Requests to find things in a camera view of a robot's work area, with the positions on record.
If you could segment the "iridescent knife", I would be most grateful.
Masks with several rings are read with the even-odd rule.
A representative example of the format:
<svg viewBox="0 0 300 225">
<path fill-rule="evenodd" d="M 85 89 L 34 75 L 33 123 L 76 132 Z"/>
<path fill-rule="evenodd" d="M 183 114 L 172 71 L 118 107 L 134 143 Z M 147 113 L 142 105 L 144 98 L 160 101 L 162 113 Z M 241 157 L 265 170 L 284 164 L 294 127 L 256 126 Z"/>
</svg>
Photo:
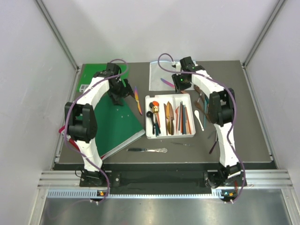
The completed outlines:
<svg viewBox="0 0 300 225">
<path fill-rule="evenodd" d="M 134 96 L 135 96 L 135 101 L 137 103 L 138 111 L 141 115 L 143 115 L 142 108 L 141 108 L 140 101 L 139 101 L 138 90 L 137 90 L 136 86 L 135 86 L 135 89 L 134 89 Z"/>
<path fill-rule="evenodd" d="M 166 84 L 166 85 L 168 85 L 168 86 L 170 86 L 170 87 L 172 87 L 172 88 L 175 88 L 174 84 L 168 82 L 167 80 L 165 80 L 165 79 L 163 79 L 163 78 L 160 78 L 160 80 L 161 80 L 164 84 Z"/>
</svg>

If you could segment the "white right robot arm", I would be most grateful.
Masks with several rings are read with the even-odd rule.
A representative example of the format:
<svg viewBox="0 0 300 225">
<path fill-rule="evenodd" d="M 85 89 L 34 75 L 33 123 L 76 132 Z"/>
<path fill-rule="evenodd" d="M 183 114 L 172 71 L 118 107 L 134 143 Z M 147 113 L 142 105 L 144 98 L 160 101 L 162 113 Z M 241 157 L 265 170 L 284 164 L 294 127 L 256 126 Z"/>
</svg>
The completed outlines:
<svg viewBox="0 0 300 225">
<path fill-rule="evenodd" d="M 241 174 L 242 169 L 233 136 L 236 122 L 234 91 L 214 80 L 202 66 L 195 64 L 191 57 L 185 57 L 179 62 L 173 61 L 172 67 L 176 69 L 172 80 L 177 92 L 194 84 L 209 98 L 208 117 L 216 129 L 220 149 L 218 178 L 223 185 L 231 185 L 236 176 Z"/>
</svg>

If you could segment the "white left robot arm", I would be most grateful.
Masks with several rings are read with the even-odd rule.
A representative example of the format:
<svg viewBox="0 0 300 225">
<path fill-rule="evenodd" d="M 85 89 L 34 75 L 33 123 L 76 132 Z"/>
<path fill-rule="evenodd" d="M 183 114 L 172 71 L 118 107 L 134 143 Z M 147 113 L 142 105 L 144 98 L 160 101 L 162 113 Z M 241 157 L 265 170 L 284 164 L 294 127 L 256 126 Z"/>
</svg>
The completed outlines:
<svg viewBox="0 0 300 225">
<path fill-rule="evenodd" d="M 94 109 L 106 93 L 114 105 L 121 105 L 121 99 L 132 96 L 133 91 L 129 84 L 121 81 L 121 76 L 128 71 L 122 71 L 116 64 L 122 59 L 114 59 L 106 64 L 103 71 L 96 72 L 85 91 L 73 102 L 65 104 L 64 142 L 69 136 L 79 148 L 84 160 L 84 169 L 92 172 L 90 180 L 96 186 L 106 182 L 106 174 L 101 171 L 103 164 L 96 145 L 98 124 Z"/>
</svg>

